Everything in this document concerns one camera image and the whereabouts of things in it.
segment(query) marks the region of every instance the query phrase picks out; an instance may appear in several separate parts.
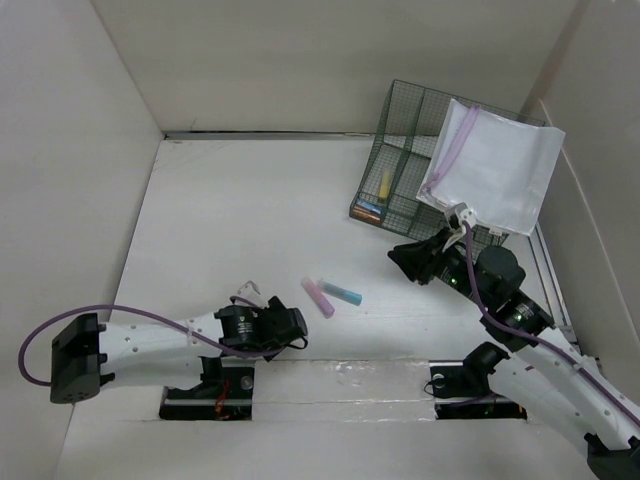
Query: white tabletop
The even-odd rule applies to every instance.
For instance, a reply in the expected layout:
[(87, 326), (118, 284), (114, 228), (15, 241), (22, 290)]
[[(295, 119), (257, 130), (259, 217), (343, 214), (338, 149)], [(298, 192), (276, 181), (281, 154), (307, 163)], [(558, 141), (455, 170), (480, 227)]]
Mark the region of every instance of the white tabletop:
[[(307, 321), (309, 347), (286, 351), (279, 361), (464, 358), (490, 340), (477, 308), (439, 281), (411, 284), (386, 256), (411, 240), (348, 217), (371, 143), (349, 137), (163, 142), (116, 303), (186, 318), (226, 305), (251, 279), (265, 295), (299, 307)], [(527, 270), (523, 290), (546, 305), (528, 239), (507, 242)], [(300, 286), (307, 275), (361, 293), (362, 305), (332, 300), (336, 314), (325, 319)], [(113, 314), (111, 320), (126, 319)], [(269, 375), (265, 370), (260, 381)], [(343, 416), (185, 424), (152, 421), (158, 406), (155, 388), (107, 391), (78, 404), (59, 478), (92, 478), (92, 472), (129, 478), (130, 472), (157, 480), (209, 472), (248, 479), (257, 471), (265, 479), (293, 478), (294, 471), (300, 478), (336, 477), (332, 462), (313, 460), (318, 455), (332, 455), (346, 468), (337, 478), (589, 478), (561, 437), (516, 420), (436, 422), (427, 415), (381, 424)], [(166, 456), (168, 449), (173, 453)], [(511, 460), (503, 466), (505, 458)], [(389, 469), (392, 464), (398, 468)]]

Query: pink marker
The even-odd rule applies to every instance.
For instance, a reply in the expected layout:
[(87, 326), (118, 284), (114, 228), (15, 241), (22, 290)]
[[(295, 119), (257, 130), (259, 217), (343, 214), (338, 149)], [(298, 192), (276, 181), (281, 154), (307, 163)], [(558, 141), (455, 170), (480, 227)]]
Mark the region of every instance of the pink marker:
[(327, 300), (327, 297), (322, 294), (318, 286), (313, 283), (313, 280), (309, 277), (304, 277), (300, 282), (300, 285), (302, 285), (302, 288), (306, 290), (315, 304), (318, 305), (318, 308), (324, 315), (324, 318), (331, 318), (336, 309), (329, 303), (329, 300)]

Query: white wall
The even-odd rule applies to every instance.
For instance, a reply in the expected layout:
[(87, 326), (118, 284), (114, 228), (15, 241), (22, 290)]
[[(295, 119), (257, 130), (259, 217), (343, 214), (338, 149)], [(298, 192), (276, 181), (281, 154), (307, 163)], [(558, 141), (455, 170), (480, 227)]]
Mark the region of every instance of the white wall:
[(375, 131), (394, 78), (518, 110), (576, 0), (92, 0), (165, 130)]
[(541, 213), (578, 338), (640, 401), (640, 2), (592, 0), (538, 114), (567, 132)]
[(19, 344), (113, 299), (161, 134), (88, 0), (0, 0), (0, 112), (0, 478), (44, 479), (71, 408), (22, 381)]

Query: metal mesh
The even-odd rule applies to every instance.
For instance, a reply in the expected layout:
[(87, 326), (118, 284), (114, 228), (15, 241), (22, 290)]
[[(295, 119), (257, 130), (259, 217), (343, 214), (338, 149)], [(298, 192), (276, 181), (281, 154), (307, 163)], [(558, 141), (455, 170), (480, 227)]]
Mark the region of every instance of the metal mesh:
[[(466, 107), (480, 105), (483, 110), (510, 120), (544, 125), (540, 120), (518, 113), (394, 80), (382, 107), (369, 161), (351, 203), (351, 217), (416, 240), (425, 240), (446, 226), (442, 212), (419, 202), (416, 195), (427, 173), (452, 98)], [(389, 196), (381, 202), (378, 195), (385, 172), (389, 172), (392, 181)], [(382, 207), (380, 221), (355, 215), (353, 208), (358, 200)], [(506, 235), (491, 234), (487, 228), (476, 227), (474, 257), (484, 247), (501, 245), (506, 238)]]

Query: yellow object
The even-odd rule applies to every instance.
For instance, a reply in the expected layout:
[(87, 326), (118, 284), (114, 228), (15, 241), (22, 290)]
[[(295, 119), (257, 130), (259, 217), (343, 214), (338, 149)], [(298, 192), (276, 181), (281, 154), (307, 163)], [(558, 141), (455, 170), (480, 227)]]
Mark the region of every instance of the yellow object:
[(385, 202), (389, 197), (389, 188), (391, 187), (391, 171), (385, 170), (382, 174), (382, 180), (380, 180), (380, 193), (378, 193), (378, 200)]

